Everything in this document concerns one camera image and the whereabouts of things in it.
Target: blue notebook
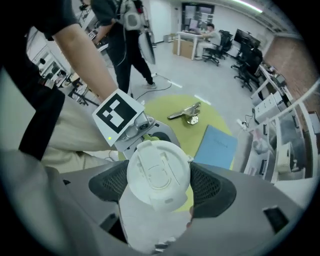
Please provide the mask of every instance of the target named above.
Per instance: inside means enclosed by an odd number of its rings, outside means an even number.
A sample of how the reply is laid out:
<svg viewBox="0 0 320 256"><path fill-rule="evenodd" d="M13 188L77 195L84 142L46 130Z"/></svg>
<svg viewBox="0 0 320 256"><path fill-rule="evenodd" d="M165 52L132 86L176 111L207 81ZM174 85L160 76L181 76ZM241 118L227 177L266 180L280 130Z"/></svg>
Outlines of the blue notebook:
<svg viewBox="0 0 320 256"><path fill-rule="evenodd" d="M194 162L230 169L237 149L237 139L208 125Z"/></svg>

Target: beige pants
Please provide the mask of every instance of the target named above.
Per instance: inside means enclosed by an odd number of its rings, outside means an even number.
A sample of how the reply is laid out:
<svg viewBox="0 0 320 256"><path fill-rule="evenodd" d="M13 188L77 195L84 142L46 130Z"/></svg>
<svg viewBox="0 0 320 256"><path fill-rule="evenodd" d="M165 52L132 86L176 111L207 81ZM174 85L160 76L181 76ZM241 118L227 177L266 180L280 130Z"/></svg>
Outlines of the beige pants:
<svg viewBox="0 0 320 256"><path fill-rule="evenodd" d="M215 49L216 46L209 42L200 42L196 46L196 55L202 57L205 48Z"/></svg>
<svg viewBox="0 0 320 256"><path fill-rule="evenodd" d="M83 151L110 149L92 116L66 96L41 162L60 173L73 172L109 163Z"/></svg>

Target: wooden desk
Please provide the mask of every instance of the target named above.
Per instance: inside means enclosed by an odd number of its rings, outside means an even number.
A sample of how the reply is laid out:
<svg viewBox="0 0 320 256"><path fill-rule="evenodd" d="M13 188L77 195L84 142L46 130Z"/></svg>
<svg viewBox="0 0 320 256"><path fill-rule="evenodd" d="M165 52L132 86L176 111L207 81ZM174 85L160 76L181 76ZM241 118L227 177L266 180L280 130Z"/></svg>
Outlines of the wooden desk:
<svg viewBox="0 0 320 256"><path fill-rule="evenodd" d="M178 56L180 56L181 36L183 36L185 38L192 38L193 39L193 49L192 49L192 55L191 55L191 60L193 61L194 58L195 58L198 39L202 38L202 35L187 33L187 32L183 32L183 31L177 32L177 35L178 35L178 49L177 49L177 55Z"/></svg>

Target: white cabinet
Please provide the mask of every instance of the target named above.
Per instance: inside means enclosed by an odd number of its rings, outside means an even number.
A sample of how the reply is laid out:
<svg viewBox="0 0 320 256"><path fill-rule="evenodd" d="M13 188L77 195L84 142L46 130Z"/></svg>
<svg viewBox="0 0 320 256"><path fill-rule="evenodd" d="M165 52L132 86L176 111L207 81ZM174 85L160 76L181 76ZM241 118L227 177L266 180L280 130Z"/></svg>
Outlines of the white cabinet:
<svg viewBox="0 0 320 256"><path fill-rule="evenodd" d="M274 95L271 93L266 99L254 108L255 120L262 123L280 113Z"/></svg>

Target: black pants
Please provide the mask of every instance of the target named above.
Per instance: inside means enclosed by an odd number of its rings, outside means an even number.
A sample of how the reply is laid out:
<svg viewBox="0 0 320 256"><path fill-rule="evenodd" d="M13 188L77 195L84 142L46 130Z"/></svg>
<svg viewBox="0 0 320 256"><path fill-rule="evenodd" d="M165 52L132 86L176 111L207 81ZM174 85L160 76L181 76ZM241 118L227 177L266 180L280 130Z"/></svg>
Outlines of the black pants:
<svg viewBox="0 0 320 256"><path fill-rule="evenodd" d="M115 42L112 40L112 38L109 39L107 53L112 61L119 89L128 93L131 65L133 65L146 79L148 84L151 85L154 81L150 69L139 49L138 32L127 31L125 44L124 42Z"/></svg>

